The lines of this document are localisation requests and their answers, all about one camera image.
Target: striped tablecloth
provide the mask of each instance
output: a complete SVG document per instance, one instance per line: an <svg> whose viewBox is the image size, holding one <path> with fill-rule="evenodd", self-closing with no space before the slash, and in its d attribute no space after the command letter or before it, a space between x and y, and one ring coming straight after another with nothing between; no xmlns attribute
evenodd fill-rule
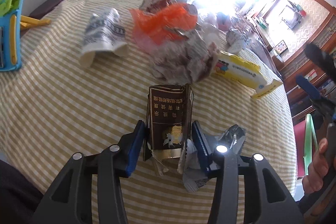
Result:
<svg viewBox="0 0 336 224"><path fill-rule="evenodd" d="M46 16L50 26L22 37L22 69L0 73L0 149L41 191L73 153L99 153L132 132L139 119L145 120L148 87L161 83L149 72L146 55L132 43L128 10L142 1L63 1ZM119 11L129 55L99 54L91 68L83 69L78 65L83 32L92 13L102 7ZM261 65L269 82L276 78L251 51L240 56ZM193 120L214 135L235 123L246 128L242 154L263 154L293 193L296 148L283 86L260 100L250 98L252 90L214 77L194 84L193 90ZM215 180L189 194L180 175L156 177L152 163L140 157L135 172L121 183L129 223L207 223ZM92 196L97 220L96 192ZM243 221L243 196L241 188L238 223Z"/></svg>

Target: picture frame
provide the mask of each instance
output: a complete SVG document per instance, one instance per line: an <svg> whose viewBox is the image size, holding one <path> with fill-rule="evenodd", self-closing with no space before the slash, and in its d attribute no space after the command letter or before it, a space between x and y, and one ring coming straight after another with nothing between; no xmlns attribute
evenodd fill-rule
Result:
<svg viewBox="0 0 336 224"><path fill-rule="evenodd" d="M278 54L282 54L285 50L288 49L284 40L281 40L278 45L274 47L274 49L278 52Z"/></svg>

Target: orange plastic bag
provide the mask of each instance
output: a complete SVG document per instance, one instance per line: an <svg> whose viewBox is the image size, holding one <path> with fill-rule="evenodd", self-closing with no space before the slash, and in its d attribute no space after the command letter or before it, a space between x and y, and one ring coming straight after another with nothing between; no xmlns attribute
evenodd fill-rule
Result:
<svg viewBox="0 0 336 224"><path fill-rule="evenodd" d="M132 9L130 13L134 22L133 38L145 52L151 52L155 45L159 46L165 41L185 40L168 28L191 30L197 23L197 9L186 3L169 5L156 14L148 14L138 9Z"/></svg>

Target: finger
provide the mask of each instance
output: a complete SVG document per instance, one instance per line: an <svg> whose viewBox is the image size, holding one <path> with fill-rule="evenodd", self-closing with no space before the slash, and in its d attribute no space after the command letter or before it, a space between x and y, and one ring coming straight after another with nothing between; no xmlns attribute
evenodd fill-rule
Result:
<svg viewBox="0 0 336 224"><path fill-rule="evenodd" d="M309 174L309 184L311 185L314 191L319 191L323 186L323 180L321 176L316 172L313 164L310 164L308 166L308 174Z"/></svg>
<svg viewBox="0 0 336 224"><path fill-rule="evenodd" d="M326 138L323 138L319 143L319 153L324 154L328 148L328 141Z"/></svg>
<svg viewBox="0 0 336 224"><path fill-rule="evenodd" d="M311 194L314 192L314 189L312 188L312 186L309 183L309 176L304 176L302 179L302 186L303 186L303 190L304 190L304 194Z"/></svg>
<svg viewBox="0 0 336 224"><path fill-rule="evenodd" d="M320 175L321 178L324 178L329 171L329 166L327 160L323 154L315 153L313 157L313 163L315 171Z"/></svg>

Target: yellow wrapper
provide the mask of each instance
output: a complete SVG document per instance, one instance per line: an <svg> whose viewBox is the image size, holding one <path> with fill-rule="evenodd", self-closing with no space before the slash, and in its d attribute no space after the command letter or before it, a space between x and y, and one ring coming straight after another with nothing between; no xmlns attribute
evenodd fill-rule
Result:
<svg viewBox="0 0 336 224"><path fill-rule="evenodd" d="M281 81L275 79L268 85L260 73L260 66L228 52L220 53L214 73L254 89L256 93L251 96L253 99L260 99L282 85Z"/></svg>

